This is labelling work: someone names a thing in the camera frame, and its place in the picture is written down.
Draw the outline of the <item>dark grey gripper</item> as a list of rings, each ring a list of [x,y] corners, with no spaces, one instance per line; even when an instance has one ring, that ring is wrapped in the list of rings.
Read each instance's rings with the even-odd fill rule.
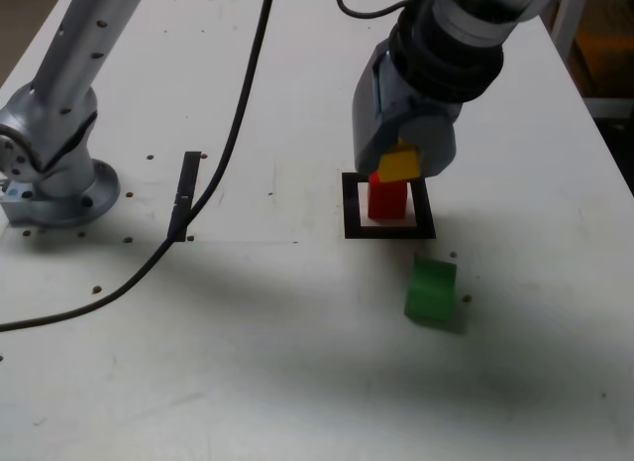
[[[421,116],[399,127],[399,137],[418,152],[421,176],[437,176],[455,158],[452,121],[460,116],[463,104],[440,101],[410,86],[393,64],[388,43],[384,40],[375,47],[355,89],[355,170],[374,172],[381,155],[396,144],[401,119],[416,114]],[[422,115],[436,112],[442,114]]]

